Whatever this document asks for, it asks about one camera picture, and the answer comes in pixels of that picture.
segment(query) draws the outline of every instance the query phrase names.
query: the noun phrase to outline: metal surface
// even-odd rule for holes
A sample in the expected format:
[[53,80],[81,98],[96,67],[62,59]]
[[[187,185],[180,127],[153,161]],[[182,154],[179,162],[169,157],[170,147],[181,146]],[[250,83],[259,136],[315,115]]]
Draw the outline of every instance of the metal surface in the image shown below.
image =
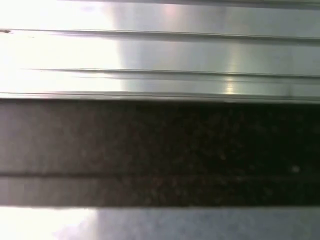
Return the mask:
[[182,3],[4,5],[1,97],[318,102],[319,9]]
[[14,0],[2,4],[0,29],[320,37],[320,12],[310,9],[67,0],[31,3],[18,1],[19,8]]
[[158,99],[317,103],[312,78],[262,76],[15,71],[0,74],[2,98]]
[[317,45],[11,34],[0,41],[7,68],[320,76]]
[[6,239],[317,240],[315,208],[0,208]]

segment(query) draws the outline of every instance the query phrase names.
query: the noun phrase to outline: silver track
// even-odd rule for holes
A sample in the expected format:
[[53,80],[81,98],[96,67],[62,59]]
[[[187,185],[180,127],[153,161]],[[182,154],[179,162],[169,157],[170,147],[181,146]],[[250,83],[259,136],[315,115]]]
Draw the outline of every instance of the silver track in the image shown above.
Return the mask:
[[318,103],[318,2],[261,3],[0,3],[0,97]]

